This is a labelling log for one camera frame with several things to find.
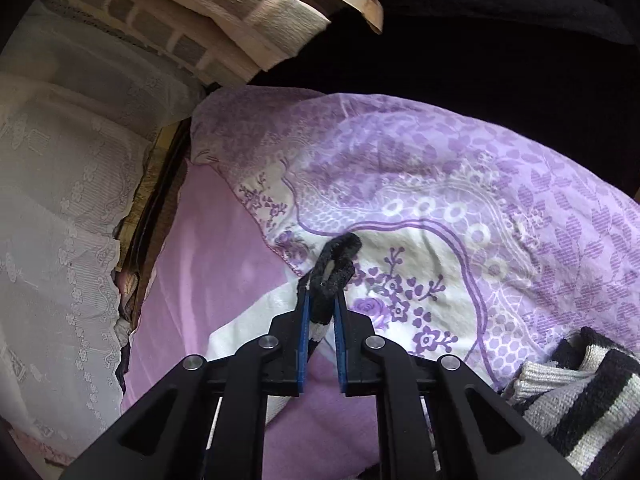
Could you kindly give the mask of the white black-trimmed v-neck sweater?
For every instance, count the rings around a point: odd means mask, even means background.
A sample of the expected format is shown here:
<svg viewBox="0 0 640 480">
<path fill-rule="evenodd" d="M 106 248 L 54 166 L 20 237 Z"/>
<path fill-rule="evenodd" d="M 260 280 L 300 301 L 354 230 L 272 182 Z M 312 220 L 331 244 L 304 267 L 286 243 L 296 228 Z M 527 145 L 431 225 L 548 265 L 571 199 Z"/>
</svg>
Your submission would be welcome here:
<svg viewBox="0 0 640 480">
<path fill-rule="evenodd" d="M 310 293 L 308 361 L 320 342 L 326 338 L 334 317 L 336 294 L 344 289 L 355 274 L 355 257 L 362 246 L 354 233 L 329 240 L 314 267 L 296 282 L 288 282 L 257 300 L 251 307 L 218 328 L 208 337 L 206 358 L 213 361 L 235 354 L 243 344 L 282 328 L 276 337 L 288 358 L 285 376 L 293 379 L 297 391 L 297 348 L 304 289 Z"/>
</svg>

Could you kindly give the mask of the purple bed sheet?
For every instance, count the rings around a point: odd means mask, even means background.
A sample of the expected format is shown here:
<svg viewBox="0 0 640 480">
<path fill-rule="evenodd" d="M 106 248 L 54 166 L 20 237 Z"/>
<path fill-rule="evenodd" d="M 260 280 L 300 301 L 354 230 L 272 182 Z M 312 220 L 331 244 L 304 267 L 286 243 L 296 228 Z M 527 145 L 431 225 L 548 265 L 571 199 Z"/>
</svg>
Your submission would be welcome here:
<svg viewBox="0 0 640 480">
<path fill-rule="evenodd" d="M 503 394 L 584 327 L 639 355 L 639 207 L 551 148 L 391 96 L 244 87 L 194 110 L 191 159 L 122 404 L 343 233 L 350 310 Z"/>
</svg>

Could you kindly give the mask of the brown woven mat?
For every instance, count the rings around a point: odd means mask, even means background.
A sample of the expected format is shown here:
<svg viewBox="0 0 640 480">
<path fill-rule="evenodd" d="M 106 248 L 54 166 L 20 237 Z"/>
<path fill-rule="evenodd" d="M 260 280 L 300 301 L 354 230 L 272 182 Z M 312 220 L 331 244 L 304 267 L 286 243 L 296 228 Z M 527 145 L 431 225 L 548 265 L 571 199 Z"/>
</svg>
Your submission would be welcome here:
<svg viewBox="0 0 640 480">
<path fill-rule="evenodd" d="M 175 213 L 190 153 L 190 129 L 191 121 L 186 118 L 157 133 L 129 214 L 118 228 L 115 283 L 120 292 L 119 314 L 131 327 L 138 325 L 152 267 Z"/>
</svg>

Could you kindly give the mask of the black white striped garment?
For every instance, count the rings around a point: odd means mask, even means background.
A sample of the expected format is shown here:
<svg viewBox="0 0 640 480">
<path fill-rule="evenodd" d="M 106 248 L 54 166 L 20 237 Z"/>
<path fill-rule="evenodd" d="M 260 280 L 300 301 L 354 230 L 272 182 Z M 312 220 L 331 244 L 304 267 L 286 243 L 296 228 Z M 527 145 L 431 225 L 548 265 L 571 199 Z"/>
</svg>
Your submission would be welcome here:
<svg viewBox="0 0 640 480">
<path fill-rule="evenodd" d="M 502 396 L 582 478 L 639 477 L 638 354 L 584 327 Z"/>
</svg>

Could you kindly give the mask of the brick pattern curtain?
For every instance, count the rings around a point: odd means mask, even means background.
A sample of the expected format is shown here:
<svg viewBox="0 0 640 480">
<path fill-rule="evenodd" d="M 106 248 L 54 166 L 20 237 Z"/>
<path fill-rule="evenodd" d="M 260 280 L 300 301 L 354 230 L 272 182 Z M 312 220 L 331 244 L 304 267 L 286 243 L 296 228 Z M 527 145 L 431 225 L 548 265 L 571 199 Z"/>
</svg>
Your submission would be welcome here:
<svg viewBox="0 0 640 480">
<path fill-rule="evenodd" d="M 240 86 L 295 56 L 351 6 L 379 32 L 378 0 L 62 0 L 165 55 L 203 84 Z"/>
</svg>

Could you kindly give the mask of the white lace cover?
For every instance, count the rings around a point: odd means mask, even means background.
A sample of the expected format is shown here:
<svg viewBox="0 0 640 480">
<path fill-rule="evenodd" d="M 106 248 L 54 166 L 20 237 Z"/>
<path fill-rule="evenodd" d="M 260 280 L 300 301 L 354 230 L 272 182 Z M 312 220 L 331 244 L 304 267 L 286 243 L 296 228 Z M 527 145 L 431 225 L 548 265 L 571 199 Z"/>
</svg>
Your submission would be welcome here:
<svg viewBox="0 0 640 480">
<path fill-rule="evenodd" d="M 118 419 L 115 232 L 201 86 L 36 0 L 1 55 L 1 414 L 77 456 Z"/>
</svg>

